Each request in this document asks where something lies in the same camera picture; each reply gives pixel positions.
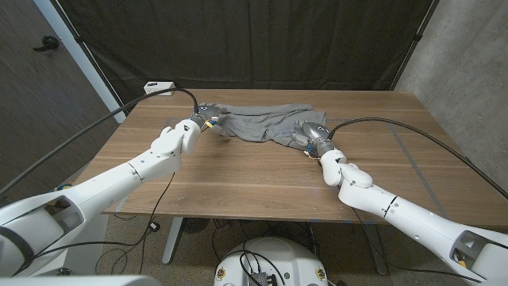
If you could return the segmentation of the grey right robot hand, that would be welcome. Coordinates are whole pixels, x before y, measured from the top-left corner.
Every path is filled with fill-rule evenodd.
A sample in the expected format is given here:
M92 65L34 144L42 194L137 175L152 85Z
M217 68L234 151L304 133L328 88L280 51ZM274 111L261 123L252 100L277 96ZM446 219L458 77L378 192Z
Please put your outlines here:
M292 138L309 153L322 157L337 148L332 140L328 139L329 134L329 130L322 124L298 121L292 131Z

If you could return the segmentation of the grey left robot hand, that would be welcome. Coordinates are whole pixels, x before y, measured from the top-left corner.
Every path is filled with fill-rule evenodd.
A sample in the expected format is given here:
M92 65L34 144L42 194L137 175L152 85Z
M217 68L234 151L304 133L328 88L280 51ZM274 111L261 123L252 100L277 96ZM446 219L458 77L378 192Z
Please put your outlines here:
M220 115L227 114L225 108L221 108L215 105L201 105L198 109L190 116L190 120L197 123L203 132L206 129L210 129L212 133L222 135L224 130L218 124Z

